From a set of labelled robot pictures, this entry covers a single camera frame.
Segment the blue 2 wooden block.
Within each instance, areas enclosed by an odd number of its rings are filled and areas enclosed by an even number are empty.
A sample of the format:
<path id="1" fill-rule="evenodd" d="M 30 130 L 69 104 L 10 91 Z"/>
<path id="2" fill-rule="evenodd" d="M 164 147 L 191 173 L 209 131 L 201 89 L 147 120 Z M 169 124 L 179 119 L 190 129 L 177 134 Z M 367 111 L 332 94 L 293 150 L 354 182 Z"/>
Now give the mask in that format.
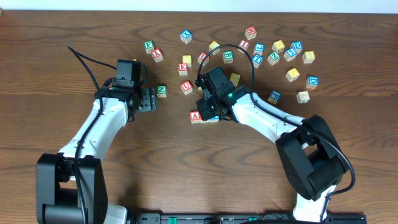
<path id="1" fill-rule="evenodd" d="M 215 117 L 209 119 L 209 122 L 210 123 L 215 123 L 215 122 L 218 122 L 219 120 L 220 120 L 220 117 L 219 116 L 215 116 Z"/>

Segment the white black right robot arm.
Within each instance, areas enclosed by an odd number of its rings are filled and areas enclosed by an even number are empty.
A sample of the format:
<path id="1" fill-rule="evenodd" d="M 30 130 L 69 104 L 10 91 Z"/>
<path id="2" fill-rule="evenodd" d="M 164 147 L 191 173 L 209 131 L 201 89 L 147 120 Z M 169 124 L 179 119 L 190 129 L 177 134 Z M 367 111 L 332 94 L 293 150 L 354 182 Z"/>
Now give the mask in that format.
<path id="1" fill-rule="evenodd" d="M 203 91 L 197 107 L 204 120 L 219 116 L 245 124 L 276 145 L 287 179 L 297 192 L 293 218 L 324 222 L 331 196 L 339 193 L 336 186 L 345 173 L 354 172 L 325 120 L 277 109 L 252 88 L 235 87 L 221 67 L 198 74 L 195 84 Z"/>

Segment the red U wooden block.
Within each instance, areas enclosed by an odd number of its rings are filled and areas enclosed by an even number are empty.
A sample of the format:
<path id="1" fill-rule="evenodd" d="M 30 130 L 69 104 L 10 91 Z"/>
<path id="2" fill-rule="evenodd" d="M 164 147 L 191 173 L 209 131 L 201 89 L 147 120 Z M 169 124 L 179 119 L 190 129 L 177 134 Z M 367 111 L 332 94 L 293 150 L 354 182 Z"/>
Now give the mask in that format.
<path id="1" fill-rule="evenodd" d="M 191 84 L 191 82 L 189 80 L 183 82 L 181 85 L 181 90 L 185 95 L 188 95 L 189 93 L 191 93 L 193 91 L 193 86 Z"/>

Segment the green N wooden block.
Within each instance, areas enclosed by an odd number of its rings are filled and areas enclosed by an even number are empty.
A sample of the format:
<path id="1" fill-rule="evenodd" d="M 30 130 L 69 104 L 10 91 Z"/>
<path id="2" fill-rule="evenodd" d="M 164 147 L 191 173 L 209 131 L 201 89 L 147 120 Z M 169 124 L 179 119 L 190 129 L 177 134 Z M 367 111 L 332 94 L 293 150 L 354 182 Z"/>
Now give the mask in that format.
<path id="1" fill-rule="evenodd" d="M 166 98 L 167 97 L 167 87 L 165 85 L 157 86 L 157 96 L 159 98 Z"/>

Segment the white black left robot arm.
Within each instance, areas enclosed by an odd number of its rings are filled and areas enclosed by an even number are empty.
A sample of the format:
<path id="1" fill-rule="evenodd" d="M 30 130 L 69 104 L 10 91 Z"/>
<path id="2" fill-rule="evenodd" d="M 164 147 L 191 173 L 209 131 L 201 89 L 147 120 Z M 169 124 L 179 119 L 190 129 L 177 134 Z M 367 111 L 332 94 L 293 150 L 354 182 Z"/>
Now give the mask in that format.
<path id="1" fill-rule="evenodd" d="M 119 59 L 116 75 L 94 95 L 92 110 L 72 140 L 36 166 L 39 223 L 129 223 L 126 207 L 109 202 L 102 163 L 118 131 L 137 113 L 155 111 L 147 68 Z"/>

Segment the red A wooden block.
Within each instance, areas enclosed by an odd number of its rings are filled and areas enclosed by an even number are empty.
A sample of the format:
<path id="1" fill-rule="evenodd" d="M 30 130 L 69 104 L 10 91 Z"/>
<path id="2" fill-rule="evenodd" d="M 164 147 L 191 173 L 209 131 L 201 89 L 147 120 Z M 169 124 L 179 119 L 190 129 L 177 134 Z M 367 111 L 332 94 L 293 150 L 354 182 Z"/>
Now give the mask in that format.
<path id="1" fill-rule="evenodd" d="M 190 112 L 190 121 L 192 124 L 201 123 L 202 118 L 201 118 L 199 111 Z"/>

